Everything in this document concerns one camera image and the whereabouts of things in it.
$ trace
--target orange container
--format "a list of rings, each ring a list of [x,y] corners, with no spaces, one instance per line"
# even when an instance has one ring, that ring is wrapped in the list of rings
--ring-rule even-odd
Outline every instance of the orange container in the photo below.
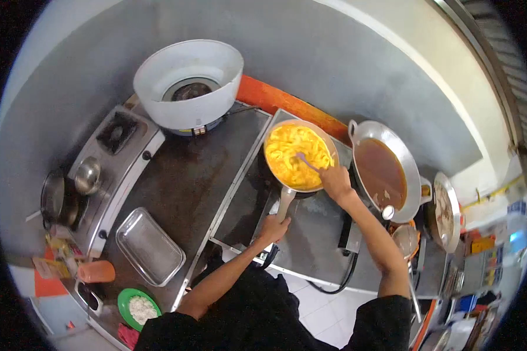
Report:
[[[77,275],[85,283],[107,283],[115,279],[115,268],[109,261],[82,263]]]

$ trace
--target hand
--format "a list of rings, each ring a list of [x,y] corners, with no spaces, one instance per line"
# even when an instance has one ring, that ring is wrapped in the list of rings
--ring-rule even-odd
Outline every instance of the hand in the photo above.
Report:
[[[321,168],[319,175],[324,190],[340,207],[345,208],[352,199],[359,199],[351,187],[350,173],[344,166],[333,166],[326,170]]]
[[[287,227],[291,223],[291,218],[285,218],[282,223],[277,221],[277,215],[270,214],[263,220],[262,230],[255,242],[266,248],[272,242],[278,242],[287,232]]]

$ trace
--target green plate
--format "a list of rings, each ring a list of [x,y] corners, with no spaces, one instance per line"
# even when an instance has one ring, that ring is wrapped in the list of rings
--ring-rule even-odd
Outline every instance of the green plate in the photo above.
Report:
[[[158,308],[156,303],[150,298],[150,296],[148,296],[144,292],[137,290],[137,289],[131,289],[131,288],[123,289],[123,291],[121,291],[119,293],[119,296],[117,297],[117,305],[119,306],[119,313],[121,313],[121,317],[123,317],[123,319],[125,320],[125,322],[127,322],[128,325],[130,325],[132,328],[138,331],[142,331],[143,326],[138,324],[138,322],[131,315],[131,312],[129,312],[129,300],[134,296],[141,296],[149,300],[152,303],[152,305],[155,307],[155,310],[158,313],[158,317],[160,317],[162,313],[160,312],[160,309]]]

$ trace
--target gray wall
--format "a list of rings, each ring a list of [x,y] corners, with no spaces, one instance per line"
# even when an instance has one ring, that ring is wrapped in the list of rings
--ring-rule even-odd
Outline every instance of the gray wall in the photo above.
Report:
[[[124,0],[47,55],[0,123],[7,252],[42,251],[40,217],[25,218],[39,209],[49,170],[70,165],[104,114],[133,93],[133,75],[148,55],[194,38],[235,46],[247,75],[345,123],[363,115],[387,124],[420,166],[451,176],[481,157],[450,102],[408,56],[329,7],[312,0]]]
[[[92,18],[46,56],[0,121],[3,249],[42,253],[39,210],[49,170],[68,166],[103,116],[133,94],[133,75],[160,45],[157,6],[124,1]]]
[[[160,4],[165,44],[197,38],[229,43],[244,56],[245,74],[344,123],[385,123],[419,166],[452,176],[482,158],[449,100],[419,66],[330,7],[311,0]]]

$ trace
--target stainless steel bowl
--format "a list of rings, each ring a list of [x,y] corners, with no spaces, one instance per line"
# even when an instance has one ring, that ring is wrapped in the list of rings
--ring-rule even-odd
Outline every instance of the stainless steel bowl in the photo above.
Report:
[[[90,195],[98,191],[100,186],[99,176],[102,171],[97,158],[89,156],[85,158],[74,175],[76,191],[82,195]]]

